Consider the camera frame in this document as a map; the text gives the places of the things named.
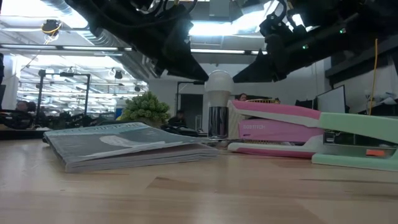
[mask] wooden table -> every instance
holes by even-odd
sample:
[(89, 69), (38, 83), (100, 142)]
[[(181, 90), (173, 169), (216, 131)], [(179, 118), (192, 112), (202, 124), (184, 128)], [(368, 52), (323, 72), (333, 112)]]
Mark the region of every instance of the wooden table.
[(223, 152), (66, 174), (40, 141), (0, 142), (1, 224), (398, 223), (398, 173)]

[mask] ceiling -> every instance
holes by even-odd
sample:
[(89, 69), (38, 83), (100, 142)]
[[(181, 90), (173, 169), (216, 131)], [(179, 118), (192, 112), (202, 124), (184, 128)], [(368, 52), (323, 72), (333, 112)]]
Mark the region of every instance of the ceiling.
[[(248, 65), (254, 61), (258, 50), (264, 50), (264, 38), (259, 35), (258, 25), (267, 14), (279, 10), (276, 0), (263, 0), (264, 10), (228, 22), (231, 15), (229, 0), (199, 1), (191, 12), (194, 27), (191, 29), (192, 54), (202, 67), (209, 65)], [(191, 2), (181, 1), (187, 7)], [(62, 21), (59, 35), (49, 39), (41, 31), (46, 19)], [(0, 16), (0, 52), (13, 54), (21, 65), (21, 84), (18, 97), (37, 98), (38, 72), (74, 72), (91, 74), (89, 111), (103, 112), (114, 109), (116, 99), (147, 91), (146, 82), (153, 79), (150, 60), (139, 52), (109, 52), (100, 50), (36, 50), (6, 46), (61, 45), (87, 47), (130, 47), (113, 35), (103, 32), (93, 36), (87, 22), (63, 0), (3, 0)], [(114, 78), (115, 71), (122, 71), (123, 78)], [(163, 75), (164, 79), (177, 79)], [(56, 75), (45, 77), (45, 105), (52, 108), (79, 108), (84, 95), (86, 77), (62, 78)]]

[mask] stapler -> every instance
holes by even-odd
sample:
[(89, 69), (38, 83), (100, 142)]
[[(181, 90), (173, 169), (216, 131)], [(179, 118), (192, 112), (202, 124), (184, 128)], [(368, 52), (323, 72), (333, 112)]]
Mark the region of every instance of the stapler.
[(398, 171), (398, 119), (230, 101), (228, 150), (314, 164)]

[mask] white lamp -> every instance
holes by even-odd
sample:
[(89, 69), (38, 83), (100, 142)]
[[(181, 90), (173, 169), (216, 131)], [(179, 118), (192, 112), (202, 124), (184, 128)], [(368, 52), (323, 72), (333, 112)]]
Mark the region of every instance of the white lamp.
[(216, 70), (209, 74), (205, 83), (208, 95), (209, 128), (208, 137), (224, 139), (228, 137), (228, 99), (233, 90), (234, 81), (227, 72)]

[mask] ceiling duct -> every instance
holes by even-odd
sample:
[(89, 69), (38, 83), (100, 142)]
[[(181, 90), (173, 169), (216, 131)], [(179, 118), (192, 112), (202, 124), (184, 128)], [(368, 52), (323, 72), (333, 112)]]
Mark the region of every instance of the ceiling duct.
[[(65, 0), (41, 0), (46, 5), (60, 11), (63, 15), (72, 14), (72, 8), (65, 2)], [(84, 38), (89, 40), (95, 46), (100, 47), (131, 47), (125, 42), (119, 40), (114, 35), (104, 30), (97, 36), (93, 35), (89, 30), (87, 32), (80, 32)], [(112, 59), (120, 62), (126, 71), (130, 73), (135, 79), (148, 82), (149, 69), (141, 64), (142, 54), (139, 52), (125, 52), (122, 56), (110, 56)]]

